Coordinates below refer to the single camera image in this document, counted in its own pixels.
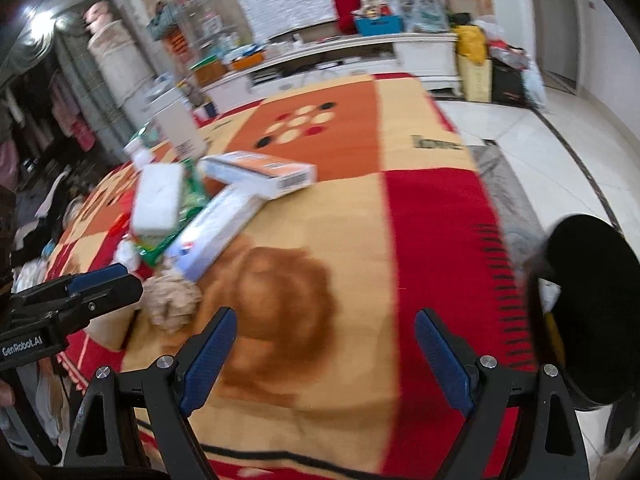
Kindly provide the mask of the person left hand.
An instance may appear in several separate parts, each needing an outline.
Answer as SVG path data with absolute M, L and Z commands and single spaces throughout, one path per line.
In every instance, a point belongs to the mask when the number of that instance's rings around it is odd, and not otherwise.
M 8 406 L 13 406 L 15 402 L 15 396 L 13 389 L 9 384 L 0 380 L 0 406 L 2 408 L 7 408 Z

